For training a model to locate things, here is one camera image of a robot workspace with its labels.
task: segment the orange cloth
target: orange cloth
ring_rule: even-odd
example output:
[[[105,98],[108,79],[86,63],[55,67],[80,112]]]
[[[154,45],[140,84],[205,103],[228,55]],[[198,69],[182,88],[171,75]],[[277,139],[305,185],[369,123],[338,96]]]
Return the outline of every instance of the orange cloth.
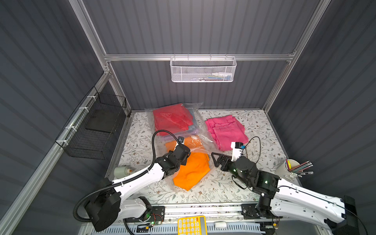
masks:
[[[176,141],[166,143],[167,151],[175,149]],[[188,148],[204,150],[200,138],[187,137],[184,145]],[[210,171],[209,156],[205,153],[191,153],[185,166],[180,166],[178,175],[174,178],[174,184],[185,190],[190,190]]]

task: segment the patterned table surface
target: patterned table surface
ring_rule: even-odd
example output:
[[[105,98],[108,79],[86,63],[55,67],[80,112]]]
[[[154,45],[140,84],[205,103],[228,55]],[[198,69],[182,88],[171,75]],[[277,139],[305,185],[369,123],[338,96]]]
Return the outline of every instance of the patterned table surface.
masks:
[[[257,163],[260,170],[274,173],[285,159],[285,154],[263,110],[249,111],[199,111],[203,119],[233,115],[246,128],[248,138],[261,138],[261,158]],[[145,112],[136,112],[124,146],[119,166],[126,165],[134,170],[148,166],[152,160],[152,133]],[[256,162],[259,143],[255,138],[247,146],[250,160]],[[257,201],[259,195],[249,189],[242,190],[236,186],[231,174],[219,168],[212,169],[199,184],[189,191],[172,185],[168,180],[152,183],[141,189],[132,198],[146,197],[151,204],[172,203],[217,203]]]

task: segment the black cable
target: black cable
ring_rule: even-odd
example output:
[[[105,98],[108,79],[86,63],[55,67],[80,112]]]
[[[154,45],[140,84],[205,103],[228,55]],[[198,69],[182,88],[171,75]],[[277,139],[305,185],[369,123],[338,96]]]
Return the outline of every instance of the black cable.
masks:
[[[258,136],[254,136],[254,137],[252,137],[252,139],[250,139],[250,140],[248,141],[248,143],[246,144],[246,146],[244,147],[244,149],[245,149],[246,152],[247,152],[247,145],[251,142],[251,140],[253,140],[253,139],[256,138],[256,137],[259,139],[259,142],[260,142],[259,157],[258,157],[257,162],[256,162],[256,164],[257,164],[258,161],[260,160],[260,157],[261,157],[261,139],[260,139],[260,137],[258,137]]]
[[[290,186],[287,186],[287,185],[282,185],[282,186],[277,187],[277,189],[274,191],[274,193],[275,193],[279,188],[282,188],[282,187],[287,187],[287,188],[291,188],[291,189],[293,189],[293,190],[296,190],[296,188],[293,188],[293,187],[290,187]],[[299,192],[301,192],[301,193],[305,193],[305,194],[307,194],[307,195],[310,195],[311,197],[315,197],[315,198],[317,198],[317,199],[323,200],[323,201],[325,201],[325,202],[327,202],[327,203],[334,204],[334,203],[331,202],[331,201],[328,201],[328,200],[325,200],[325,199],[322,199],[322,198],[316,197],[316,196],[311,195],[311,194],[309,194],[309,193],[306,193],[306,192],[304,192],[304,191],[300,191],[300,190],[299,190]],[[337,204],[335,204],[335,205],[338,206],[338,207],[340,207],[340,208],[342,208],[342,209],[344,209],[344,210],[347,210],[348,212],[350,212],[351,214],[353,214],[353,215],[354,215],[354,216],[360,221],[360,223],[362,223],[363,228],[364,228],[364,230],[365,230],[365,233],[366,233],[366,235],[368,235],[368,231],[367,231],[367,229],[365,228],[364,223],[360,220],[360,218],[359,218],[356,214],[354,214],[352,211],[346,209],[345,207],[339,206],[339,205],[337,205]]]
[[[233,176],[233,175],[231,175],[231,178],[232,178],[232,181],[234,181],[234,183],[235,183],[239,188],[241,188],[241,189],[247,189],[247,187],[243,188],[243,187],[240,186],[238,183],[236,183],[235,180],[234,180],[234,176]]]
[[[90,196],[92,196],[93,194],[96,194],[96,193],[98,193],[98,192],[106,191],[106,190],[108,190],[108,189],[110,189],[110,188],[115,188],[115,187],[118,187],[118,186],[120,186],[120,185],[124,185],[124,184],[126,184],[126,183],[129,183],[129,182],[131,182],[131,181],[133,181],[133,180],[135,180],[135,179],[138,179],[138,178],[140,178],[141,176],[145,175],[146,173],[148,173],[148,172],[153,168],[154,163],[155,163],[155,159],[156,159],[155,146],[154,146],[154,139],[155,139],[156,134],[159,133],[159,132],[166,132],[166,133],[172,135],[172,136],[174,137],[174,139],[176,140],[177,144],[179,144],[179,141],[178,141],[178,139],[176,138],[176,136],[175,136],[174,134],[172,134],[171,132],[167,131],[167,130],[158,130],[158,131],[154,132],[154,134],[153,134],[153,136],[152,136],[153,160],[152,160],[151,165],[148,167],[148,169],[147,169],[146,171],[142,172],[141,174],[136,175],[136,176],[133,177],[133,178],[130,178],[130,179],[124,180],[123,182],[119,182],[119,183],[116,183],[116,184],[111,184],[111,185],[108,185],[108,186],[102,187],[102,188],[100,188],[100,189],[97,189],[97,190],[95,190],[95,191],[93,191],[93,192],[87,194],[87,195],[84,196],[83,198],[81,198],[81,199],[77,202],[77,204],[74,206],[74,208],[73,208],[73,217],[74,217],[76,220],[78,220],[78,221],[80,221],[80,222],[84,222],[84,223],[89,223],[89,222],[91,222],[91,219],[89,219],[89,218],[82,218],[81,216],[78,215],[78,212],[77,212],[78,207],[79,207],[84,201],[86,201],[86,199],[88,199]]]
[[[135,235],[135,234],[129,229],[127,223],[125,222],[125,219],[123,219],[123,222],[124,222],[125,228],[127,229],[128,233],[129,233],[130,235]]]

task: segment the corrugated wall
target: corrugated wall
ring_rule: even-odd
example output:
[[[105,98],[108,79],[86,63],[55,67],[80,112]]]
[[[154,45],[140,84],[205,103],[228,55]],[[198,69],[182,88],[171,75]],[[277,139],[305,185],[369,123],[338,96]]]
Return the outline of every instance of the corrugated wall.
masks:
[[[84,0],[108,54],[291,53],[317,0]]]
[[[103,70],[68,1],[0,1],[0,61],[1,218]],[[63,155],[14,234],[77,229],[61,207],[105,171]]]
[[[107,54],[291,53],[318,0],[84,0]],[[173,83],[167,62],[112,62],[132,109],[262,108],[285,62],[240,62],[231,83]]]
[[[375,19],[375,1],[332,0],[269,112],[289,157],[314,164],[303,186],[354,197],[370,234],[376,228]]]
[[[177,83],[169,62],[113,61],[132,109],[155,108],[179,102],[201,108],[263,107],[286,62],[239,61],[233,82]]]

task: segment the metal rail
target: metal rail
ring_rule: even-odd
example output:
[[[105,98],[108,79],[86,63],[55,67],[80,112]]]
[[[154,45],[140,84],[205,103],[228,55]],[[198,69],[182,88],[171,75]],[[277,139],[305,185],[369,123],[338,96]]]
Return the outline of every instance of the metal rail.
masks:
[[[293,54],[223,54],[223,55],[191,55],[191,54],[179,54],[179,55],[122,55],[122,54],[105,54],[106,61],[170,61],[174,58],[176,60],[225,60],[226,57],[235,57],[237,61],[291,61],[294,58]]]

